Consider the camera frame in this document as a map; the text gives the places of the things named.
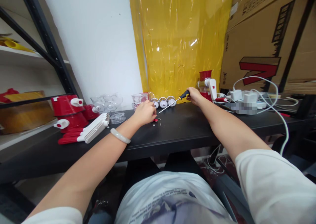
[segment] hand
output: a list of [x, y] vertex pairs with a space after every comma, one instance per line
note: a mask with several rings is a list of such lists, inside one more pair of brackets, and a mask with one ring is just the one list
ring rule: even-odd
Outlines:
[[190, 96], [187, 97], [187, 100], [191, 101], [194, 105], [199, 106], [204, 97], [196, 88], [189, 87], [187, 90], [190, 92]]
[[135, 120], [139, 126], [143, 126], [152, 122], [157, 116], [156, 113], [154, 102], [146, 100], [139, 104], [131, 118]]

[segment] bracelet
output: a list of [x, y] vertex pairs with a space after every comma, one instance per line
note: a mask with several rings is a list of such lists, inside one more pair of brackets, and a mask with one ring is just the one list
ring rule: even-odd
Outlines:
[[111, 128], [111, 133], [118, 138], [119, 140], [121, 140], [123, 143], [129, 144], [131, 142], [130, 139], [124, 137], [123, 135], [121, 135], [119, 132], [116, 131], [116, 129]]

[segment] t-shirt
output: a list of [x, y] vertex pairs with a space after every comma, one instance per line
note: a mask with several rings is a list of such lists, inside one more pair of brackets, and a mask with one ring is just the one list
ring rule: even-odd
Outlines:
[[[315, 223], [316, 185], [271, 150], [247, 150], [236, 158], [242, 191], [255, 223]], [[23, 224], [82, 223], [75, 208], [38, 213]], [[234, 223], [210, 186], [199, 176], [159, 172], [125, 194], [115, 223]]]

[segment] yellow curtain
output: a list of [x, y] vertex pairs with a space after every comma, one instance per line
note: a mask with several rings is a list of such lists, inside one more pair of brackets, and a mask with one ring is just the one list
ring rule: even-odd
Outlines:
[[232, 0], [130, 0], [143, 92], [180, 96], [199, 72], [221, 76]]

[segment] black table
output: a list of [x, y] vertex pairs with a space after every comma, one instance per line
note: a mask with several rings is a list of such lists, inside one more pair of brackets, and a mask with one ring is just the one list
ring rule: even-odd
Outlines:
[[[133, 110], [125, 111], [126, 118], [133, 113]], [[262, 137], [285, 132], [282, 120], [274, 112], [235, 116]], [[119, 162], [219, 144], [202, 111], [192, 103], [168, 108], [158, 118], [161, 120], [154, 123], [155, 126], [147, 124], [137, 131]], [[296, 131], [304, 124], [303, 120], [295, 118], [285, 117], [285, 120], [290, 131]], [[111, 124], [110, 128], [119, 125]], [[108, 133], [109, 128], [103, 130], [89, 144], [59, 145], [57, 141], [62, 134], [58, 129], [43, 131], [29, 139], [35, 143], [32, 147], [0, 165], [0, 184], [65, 172]]]

